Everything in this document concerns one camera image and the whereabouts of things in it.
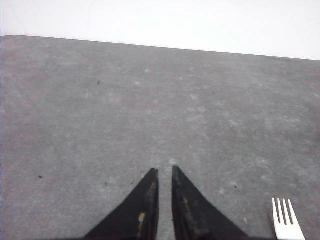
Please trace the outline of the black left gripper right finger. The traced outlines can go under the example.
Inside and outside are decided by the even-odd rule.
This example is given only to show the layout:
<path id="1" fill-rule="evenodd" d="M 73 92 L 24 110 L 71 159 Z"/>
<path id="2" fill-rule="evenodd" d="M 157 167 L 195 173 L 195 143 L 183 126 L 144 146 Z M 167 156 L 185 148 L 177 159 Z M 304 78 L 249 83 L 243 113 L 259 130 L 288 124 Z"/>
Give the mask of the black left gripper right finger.
<path id="1" fill-rule="evenodd" d="M 172 167 L 172 217 L 177 240 L 248 240 L 177 166 Z"/>

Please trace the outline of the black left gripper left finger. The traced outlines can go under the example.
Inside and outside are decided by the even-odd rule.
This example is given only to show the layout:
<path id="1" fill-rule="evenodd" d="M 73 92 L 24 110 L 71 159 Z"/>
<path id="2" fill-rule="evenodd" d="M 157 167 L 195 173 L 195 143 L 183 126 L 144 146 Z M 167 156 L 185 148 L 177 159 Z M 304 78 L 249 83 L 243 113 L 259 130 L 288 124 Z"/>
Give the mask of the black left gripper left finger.
<path id="1" fill-rule="evenodd" d="M 159 222 L 158 170 L 150 169 L 125 200 L 83 238 L 155 240 Z"/>

